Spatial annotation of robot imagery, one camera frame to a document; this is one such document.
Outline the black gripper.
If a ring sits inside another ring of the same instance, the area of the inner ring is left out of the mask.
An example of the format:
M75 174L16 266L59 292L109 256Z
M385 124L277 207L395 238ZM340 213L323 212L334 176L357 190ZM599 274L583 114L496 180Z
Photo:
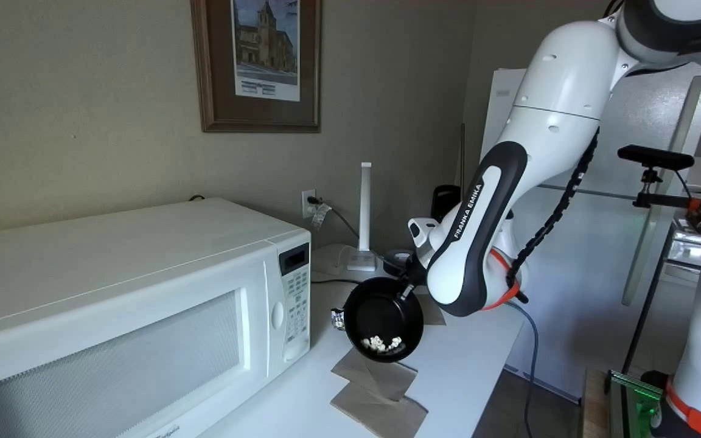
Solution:
M443 238L440 220L431 217L414 217L406 220L406 231L414 246L414 256L423 270L423 285L429 294L435 294L431 264L435 259L435 249L440 248L440 238Z

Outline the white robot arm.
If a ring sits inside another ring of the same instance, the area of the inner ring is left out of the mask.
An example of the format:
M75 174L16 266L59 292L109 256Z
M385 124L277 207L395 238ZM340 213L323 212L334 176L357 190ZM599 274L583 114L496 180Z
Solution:
M492 253L503 218L535 185L564 173L599 131L611 90L638 69L701 66L701 0L623 0L595 22L552 29L525 67L496 144L445 218L417 218L425 286L454 315L510 298L516 270ZM688 341L661 399L665 417L701 438L701 280Z

